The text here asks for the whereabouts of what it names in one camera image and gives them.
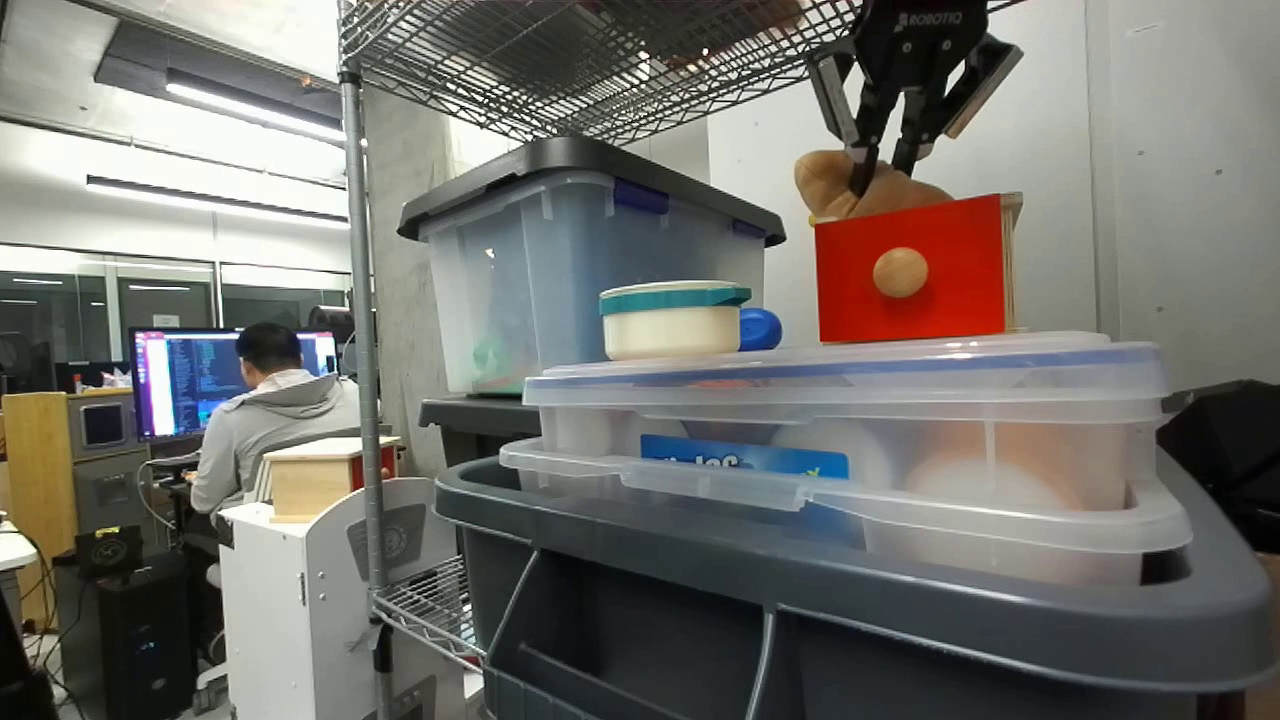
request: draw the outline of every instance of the orange container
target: orange container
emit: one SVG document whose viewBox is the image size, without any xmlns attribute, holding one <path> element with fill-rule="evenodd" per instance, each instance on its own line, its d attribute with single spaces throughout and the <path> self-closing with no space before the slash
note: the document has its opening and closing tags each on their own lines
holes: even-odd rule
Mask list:
<svg viewBox="0 0 1280 720">
<path fill-rule="evenodd" d="M 1022 196 L 818 226 L 822 341 L 992 336 L 1012 317 Z"/>
</svg>

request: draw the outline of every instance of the monitor screen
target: monitor screen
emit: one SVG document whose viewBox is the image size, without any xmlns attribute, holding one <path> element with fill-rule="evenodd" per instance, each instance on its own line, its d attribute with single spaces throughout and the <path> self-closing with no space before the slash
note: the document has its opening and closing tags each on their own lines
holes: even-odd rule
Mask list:
<svg viewBox="0 0 1280 720">
<path fill-rule="evenodd" d="M 236 362 L 241 328 L 138 328 L 134 334 L 134 392 L 140 438 L 195 438 L 208 416 L 250 392 Z M 331 378 L 331 334 L 296 334 L 306 368 Z"/>
</svg>

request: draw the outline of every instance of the clear plastic container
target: clear plastic container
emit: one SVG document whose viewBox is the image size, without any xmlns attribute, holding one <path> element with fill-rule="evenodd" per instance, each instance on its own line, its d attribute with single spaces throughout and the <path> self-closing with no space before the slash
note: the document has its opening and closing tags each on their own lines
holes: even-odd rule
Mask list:
<svg viewBox="0 0 1280 720">
<path fill-rule="evenodd" d="M 1189 512 L 1158 475 L 1127 485 L 1125 507 L 1115 512 L 1008 512 L 776 474 L 655 465 L 631 457 L 556 457 L 544 454 L 540 440 L 508 445 L 499 465 L 522 474 L 523 494 L 550 494 L 570 504 L 605 502 L 654 507 L 669 498 L 774 512 L 823 504 L 859 523 L 868 555 L 1036 585 L 1138 587 L 1143 555 L 1191 546 Z"/>
<path fill-rule="evenodd" d="M 1158 468 L 1159 362 L 1094 334 L 551 368 L 556 457 L 822 475 L 958 504 L 1115 512 Z"/>
<path fill-rule="evenodd" d="M 402 234 L 428 244 L 449 389 L 517 396 L 540 368 L 605 362 L 605 287 L 762 298 L 780 222 L 642 156 L 540 139 L 407 206 Z"/>
</svg>

